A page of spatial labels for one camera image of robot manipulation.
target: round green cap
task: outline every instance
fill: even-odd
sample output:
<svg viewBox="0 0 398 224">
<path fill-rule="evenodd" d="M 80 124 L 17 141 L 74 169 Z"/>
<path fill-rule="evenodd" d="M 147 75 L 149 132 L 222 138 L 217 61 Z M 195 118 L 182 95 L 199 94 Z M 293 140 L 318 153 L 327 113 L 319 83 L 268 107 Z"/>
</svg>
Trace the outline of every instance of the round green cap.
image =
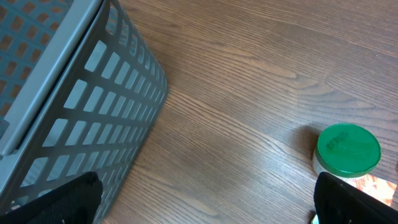
<svg viewBox="0 0 398 224">
<path fill-rule="evenodd" d="M 381 147 L 366 129 L 354 124 L 335 124 L 318 138 L 315 151 L 319 163 L 340 177 L 360 177 L 380 161 Z"/>
</svg>

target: brown wood surface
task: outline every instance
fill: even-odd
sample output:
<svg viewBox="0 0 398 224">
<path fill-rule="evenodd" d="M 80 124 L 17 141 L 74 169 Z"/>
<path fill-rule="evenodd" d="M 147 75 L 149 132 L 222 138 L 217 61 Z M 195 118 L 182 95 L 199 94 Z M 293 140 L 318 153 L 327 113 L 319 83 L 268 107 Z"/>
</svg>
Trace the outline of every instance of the brown wood surface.
<svg viewBox="0 0 398 224">
<path fill-rule="evenodd" d="M 317 135 L 341 122 L 398 183 L 396 0 L 121 3 L 170 94 L 105 223 L 308 223 Z"/>
</svg>

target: jar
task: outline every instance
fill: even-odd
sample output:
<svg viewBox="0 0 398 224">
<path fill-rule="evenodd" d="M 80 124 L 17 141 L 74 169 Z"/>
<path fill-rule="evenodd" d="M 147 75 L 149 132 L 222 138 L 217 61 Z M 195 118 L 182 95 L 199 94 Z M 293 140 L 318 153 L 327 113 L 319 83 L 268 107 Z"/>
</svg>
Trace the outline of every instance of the jar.
<svg viewBox="0 0 398 224">
<path fill-rule="evenodd" d="M 313 168 L 341 179 L 358 178 L 376 167 L 381 147 L 376 137 L 355 124 L 335 124 L 319 135 L 313 152 Z"/>
</svg>

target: teal object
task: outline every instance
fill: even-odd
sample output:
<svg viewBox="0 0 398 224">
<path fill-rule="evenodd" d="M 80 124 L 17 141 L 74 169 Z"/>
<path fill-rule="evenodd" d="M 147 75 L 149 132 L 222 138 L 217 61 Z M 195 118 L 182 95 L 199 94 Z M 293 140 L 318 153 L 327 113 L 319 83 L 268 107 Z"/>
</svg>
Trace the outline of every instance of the teal object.
<svg viewBox="0 0 398 224">
<path fill-rule="evenodd" d="M 321 133 L 315 155 L 328 172 L 353 178 L 376 167 L 381 158 L 381 147 L 366 129 L 343 123 L 332 125 Z"/>
</svg>

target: gray plastic basket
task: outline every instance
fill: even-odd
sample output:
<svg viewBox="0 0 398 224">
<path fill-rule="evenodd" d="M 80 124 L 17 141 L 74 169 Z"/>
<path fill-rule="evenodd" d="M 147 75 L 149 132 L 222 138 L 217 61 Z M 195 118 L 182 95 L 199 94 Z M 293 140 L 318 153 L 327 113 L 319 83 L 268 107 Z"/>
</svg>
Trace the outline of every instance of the gray plastic basket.
<svg viewBox="0 0 398 224">
<path fill-rule="evenodd" d="M 13 40 L 0 44 L 0 106 L 9 108 L 0 114 L 0 214 L 95 170 L 104 185 L 98 223 L 165 101 L 164 72 L 116 0 L 6 0 L 2 12 L 0 43 L 6 35 Z M 18 32 L 11 27 L 16 16 L 23 18 Z M 58 30 L 46 32 L 54 23 Z M 32 24 L 48 33 L 45 44 L 26 36 Z M 23 42 L 30 50 L 17 58 Z M 29 62 L 39 47 L 41 56 Z M 4 71 L 11 61 L 10 76 Z M 12 85 L 20 86 L 15 97 Z"/>
</svg>

